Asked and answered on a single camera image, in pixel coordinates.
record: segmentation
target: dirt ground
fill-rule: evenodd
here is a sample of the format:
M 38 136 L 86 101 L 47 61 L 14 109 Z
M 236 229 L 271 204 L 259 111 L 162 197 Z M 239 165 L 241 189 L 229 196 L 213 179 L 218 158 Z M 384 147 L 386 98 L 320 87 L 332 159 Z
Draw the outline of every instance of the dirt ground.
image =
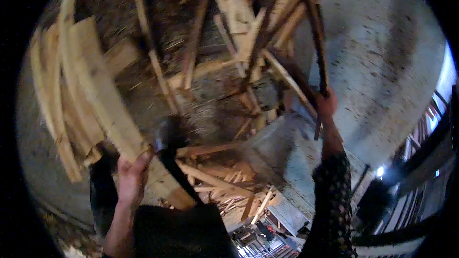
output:
M 254 1 L 256 12 L 257 5 L 263 0 Z M 166 77 L 182 70 L 181 61 L 191 33 L 195 2 L 197 0 L 146 0 L 147 16 L 158 52 L 163 59 Z M 60 0 L 50 0 L 37 25 L 47 28 L 54 23 L 59 6 Z M 213 15 L 218 11 L 215 1 L 212 0 L 206 15 L 201 46 L 224 43 L 213 22 Z M 149 59 L 141 36 L 134 0 L 77 0 L 75 21 L 88 16 L 95 17 L 104 52 L 125 37 L 135 39 L 145 51 L 142 60 L 118 75 L 116 85 L 135 123 L 147 140 L 152 142 L 154 130 L 169 115 L 170 110 L 156 78 L 147 68 Z M 222 52 L 199 56 L 198 63 L 229 58 L 229 53 Z M 230 115 L 229 112 L 243 110 L 241 103 L 235 98 L 226 101 L 217 99 L 238 86 L 239 81 L 235 68 L 231 67 L 211 72 L 193 81 L 191 97 L 189 94 L 177 93 L 189 127 L 192 145 L 216 144 L 233 139 L 244 118 Z M 17 140 L 32 195 L 49 202 L 69 216 L 90 224 L 87 173 L 83 170 L 83 182 L 72 185 L 60 166 L 60 159 L 35 98 L 28 53 L 24 58 L 18 85 Z M 254 89 L 263 109 L 271 109 L 275 105 L 277 94 L 269 78 L 255 85 Z M 150 197 L 149 200 L 146 203 L 157 203 L 154 197 Z

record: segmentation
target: wood pile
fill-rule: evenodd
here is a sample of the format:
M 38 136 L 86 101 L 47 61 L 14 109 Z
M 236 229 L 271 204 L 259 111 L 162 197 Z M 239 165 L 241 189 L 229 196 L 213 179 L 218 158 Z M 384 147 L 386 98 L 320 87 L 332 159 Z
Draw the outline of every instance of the wood pile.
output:
M 240 144 L 240 138 L 255 135 L 276 119 L 280 103 L 276 108 L 262 110 L 251 88 L 267 73 L 289 86 L 311 117 L 317 119 L 307 84 L 294 75 L 298 74 L 299 67 L 292 60 L 283 61 L 293 56 L 292 36 L 307 14 L 305 3 L 302 0 L 269 0 L 268 6 L 255 14 L 250 0 L 215 0 L 219 13 L 213 20 L 231 59 L 197 64 L 202 27 L 210 2 L 199 0 L 192 32 L 186 40 L 183 70 L 166 78 L 160 53 L 155 49 L 145 1 L 134 1 L 148 48 L 150 70 L 158 79 L 172 114 L 183 114 L 177 92 L 189 91 L 193 79 L 222 68 L 237 70 L 241 87 L 225 97 L 237 96 L 248 113 L 241 115 L 244 122 L 235 133 L 234 141 L 220 146 L 180 149 L 178 164 L 200 196 L 208 203 L 217 203 L 221 215 L 244 208 L 241 220 L 253 217 L 251 222 L 255 223 L 273 203 L 276 190 L 237 169 L 211 175 L 199 169 L 197 157 L 234 148 Z M 150 142 L 132 120 L 114 84 L 120 71 L 140 58 L 140 51 L 129 38 L 125 38 L 103 54 L 94 18 L 75 23 L 75 3 L 76 0 L 61 0 L 55 24 L 47 30 L 38 28 L 30 46 L 33 82 L 40 110 L 72 182 L 82 180 L 80 171 L 83 166 L 100 159 L 98 145 L 103 140 L 112 142 L 131 161 L 150 150 Z M 153 158 L 150 168 L 153 175 L 149 179 L 167 206 L 189 209 L 195 205 L 157 157 Z

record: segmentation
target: concrete floor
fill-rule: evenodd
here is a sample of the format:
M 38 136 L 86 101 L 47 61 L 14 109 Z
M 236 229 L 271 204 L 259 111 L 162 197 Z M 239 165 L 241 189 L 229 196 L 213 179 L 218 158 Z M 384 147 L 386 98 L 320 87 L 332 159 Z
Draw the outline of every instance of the concrete floor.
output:
M 442 66 L 445 38 L 424 0 L 320 3 L 330 84 L 340 100 L 336 124 L 356 160 L 379 166 L 393 154 L 430 100 Z M 311 36 L 304 24 L 295 36 L 295 53 L 299 62 L 308 64 L 313 61 L 308 47 Z M 39 115 L 28 56 L 24 66 L 18 82 L 16 129 L 29 190 L 90 224 L 87 177 L 82 183 L 68 181 Z M 318 85 L 317 79 L 313 64 L 311 84 Z

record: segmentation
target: person's left hand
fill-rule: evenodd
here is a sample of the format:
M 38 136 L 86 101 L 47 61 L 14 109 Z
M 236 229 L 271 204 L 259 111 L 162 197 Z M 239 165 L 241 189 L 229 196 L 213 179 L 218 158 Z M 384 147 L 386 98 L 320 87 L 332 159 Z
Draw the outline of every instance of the person's left hand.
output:
M 134 163 L 129 163 L 126 155 L 118 159 L 118 203 L 137 209 L 144 196 L 147 169 L 153 155 L 144 152 Z

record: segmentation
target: black sleeve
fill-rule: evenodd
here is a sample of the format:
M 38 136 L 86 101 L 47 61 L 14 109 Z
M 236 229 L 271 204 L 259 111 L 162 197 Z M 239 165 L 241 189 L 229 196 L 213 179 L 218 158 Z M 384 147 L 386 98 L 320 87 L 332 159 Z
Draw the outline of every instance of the black sleeve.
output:
M 323 161 L 313 174 L 315 216 L 298 257 L 357 257 L 351 244 L 351 172 L 346 153 Z

